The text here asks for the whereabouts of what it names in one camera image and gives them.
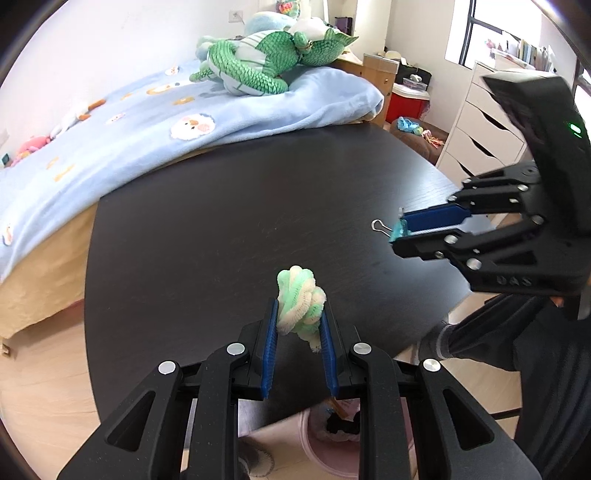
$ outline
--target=pink stuffed toy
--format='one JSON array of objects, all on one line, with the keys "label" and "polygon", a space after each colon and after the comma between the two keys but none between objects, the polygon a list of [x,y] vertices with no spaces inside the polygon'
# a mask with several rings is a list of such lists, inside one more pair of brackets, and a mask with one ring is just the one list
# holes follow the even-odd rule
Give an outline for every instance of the pink stuffed toy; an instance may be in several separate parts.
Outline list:
[{"label": "pink stuffed toy", "polygon": [[25,143],[21,145],[21,147],[17,150],[17,156],[14,157],[14,160],[10,164],[11,167],[19,163],[23,158],[28,157],[33,152],[36,152],[40,148],[45,147],[51,138],[47,136],[42,137],[31,137]]}]

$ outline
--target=brown cushion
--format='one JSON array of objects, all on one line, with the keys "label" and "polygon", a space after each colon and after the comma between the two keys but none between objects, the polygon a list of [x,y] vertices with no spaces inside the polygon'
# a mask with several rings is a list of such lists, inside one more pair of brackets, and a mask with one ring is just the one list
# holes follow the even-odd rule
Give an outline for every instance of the brown cushion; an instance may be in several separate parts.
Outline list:
[{"label": "brown cushion", "polygon": [[[424,130],[430,130],[434,137],[439,138],[440,140],[447,140],[449,134],[446,131],[443,131],[440,128],[437,128],[434,125],[423,120],[417,120],[415,118],[409,119],[421,125],[421,127],[423,127]],[[390,133],[394,135],[396,138],[402,140],[405,144],[407,144],[410,148],[412,148],[423,158],[426,158],[433,165],[437,163],[437,160],[439,159],[439,155],[441,155],[443,147],[435,148],[423,137],[399,130],[396,121],[394,121],[390,126]]]}]

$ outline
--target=red cooler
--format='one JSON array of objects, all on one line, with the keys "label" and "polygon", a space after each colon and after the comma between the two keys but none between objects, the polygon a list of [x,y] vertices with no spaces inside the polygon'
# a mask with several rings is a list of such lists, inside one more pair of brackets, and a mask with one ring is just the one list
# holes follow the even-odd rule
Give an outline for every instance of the red cooler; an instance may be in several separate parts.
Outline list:
[{"label": "red cooler", "polygon": [[430,96],[427,92],[413,90],[404,85],[394,83],[392,85],[392,95],[390,96],[390,106],[386,114],[386,121],[391,124],[399,116],[409,116],[411,118],[420,118],[427,110]]}]

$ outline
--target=green light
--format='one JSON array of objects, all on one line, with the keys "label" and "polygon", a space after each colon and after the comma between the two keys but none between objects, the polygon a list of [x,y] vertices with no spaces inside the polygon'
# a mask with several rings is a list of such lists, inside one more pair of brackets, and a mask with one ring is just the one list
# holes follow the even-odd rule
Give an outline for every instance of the green light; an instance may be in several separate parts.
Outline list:
[{"label": "green light", "polygon": [[581,129],[579,127],[577,127],[575,124],[569,124],[569,127],[574,133],[576,133],[576,134],[581,133]]}]

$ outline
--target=electrical outlet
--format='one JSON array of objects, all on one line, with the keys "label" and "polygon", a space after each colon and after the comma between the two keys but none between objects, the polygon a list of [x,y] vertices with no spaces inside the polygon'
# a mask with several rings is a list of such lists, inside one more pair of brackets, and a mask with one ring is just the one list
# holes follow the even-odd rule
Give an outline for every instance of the electrical outlet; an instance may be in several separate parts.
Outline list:
[{"label": "electrical outlet", "polygon": [[229,23],[244,23],[244,13],[242,10],[230,10],[228,15]]}]

